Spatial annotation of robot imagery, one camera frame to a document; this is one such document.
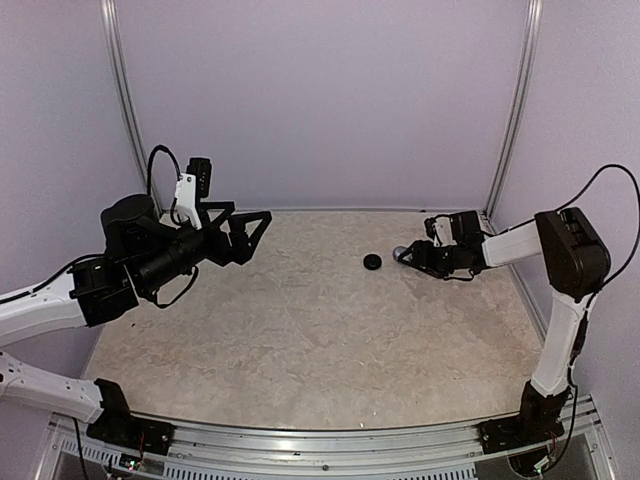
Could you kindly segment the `black round charging case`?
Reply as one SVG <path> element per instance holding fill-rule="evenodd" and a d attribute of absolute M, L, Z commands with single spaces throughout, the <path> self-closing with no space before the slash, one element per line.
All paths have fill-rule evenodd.
<path fill-rule="evenodd" d="M 362 263 L 365 269 L 375 271 L 382 267 L 383 260 L 381 256 L 374 253 L 369 253 L 364 256 Z"/>

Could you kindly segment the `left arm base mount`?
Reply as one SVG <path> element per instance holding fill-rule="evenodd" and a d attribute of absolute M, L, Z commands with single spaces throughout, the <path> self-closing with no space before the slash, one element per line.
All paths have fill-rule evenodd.
<path fill-rule="evenodd" d="M 174 425 L 133 415 L 117 383 L 97 379 L 94 384 L 102 397 L 101 413 L 95 421 L 88 423 L 88 437 L 140 453 L 168 454 L 174 437 Z"/>

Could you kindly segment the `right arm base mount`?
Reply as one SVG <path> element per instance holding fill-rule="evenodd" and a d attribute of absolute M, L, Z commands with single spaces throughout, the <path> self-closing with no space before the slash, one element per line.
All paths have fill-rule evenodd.
<path fill-rule="evenodd" d="M 565 430 L 560 414 L 570 392 L 567 387 L 557 395 L 545 397 L 527 382 L 517 414 L 477 425 L 483 453 L 516 449 L 562 436 Z"/>

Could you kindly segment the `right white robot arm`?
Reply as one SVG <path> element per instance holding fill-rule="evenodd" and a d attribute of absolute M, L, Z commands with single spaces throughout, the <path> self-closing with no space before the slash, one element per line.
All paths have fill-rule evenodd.
<path fill-rule="evenodd" d="M 566 403 L 589 311 L 611 268 L 608 249 L 577 207 L 539 212 L 500 234 L 485 232 L 475 211 L 437 215 L 424 226 L 426 239 L 395 248 L 393 258 L 440 280 L 455 279 L 458 270 L 475 277 L 529 257 L 543 258 L 552 289 L 551 318 L 538 364 L 511 423 L 518 442 L 535 442 L 557 422 Z"/>

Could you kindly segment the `grey oval earbud case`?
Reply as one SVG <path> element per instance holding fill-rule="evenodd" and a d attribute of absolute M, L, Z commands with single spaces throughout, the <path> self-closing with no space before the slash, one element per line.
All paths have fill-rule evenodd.
<path fill-rule="evenodd" d="M 395 261 L 399 261 L 407 251 L 406 246 L 397 246 L 393 249 L 392 255 Z"/>

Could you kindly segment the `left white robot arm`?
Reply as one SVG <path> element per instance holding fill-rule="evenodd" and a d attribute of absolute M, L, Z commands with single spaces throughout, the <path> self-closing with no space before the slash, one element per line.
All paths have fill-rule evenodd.
<path fill-rule="evenodd" d="M 125 197 L 101 214 L 106 248 L 83 255 L 49 279 L 1 300 L 1 343 L 10 345 L 58 330 L 92 328 L 122 317 L 145 300 L 158 308 L 159 290 L 198 266 L 243 265 L 269 226 L 268 211 L 238 213 L 232 202 L 197 208 L 199 226 L 163 224 L 146 194 Z M 85 424 L 99 420 L 121 445 L 140 434 L 118 384 L 81 380 L 1 356 L 1 395 Z"/>

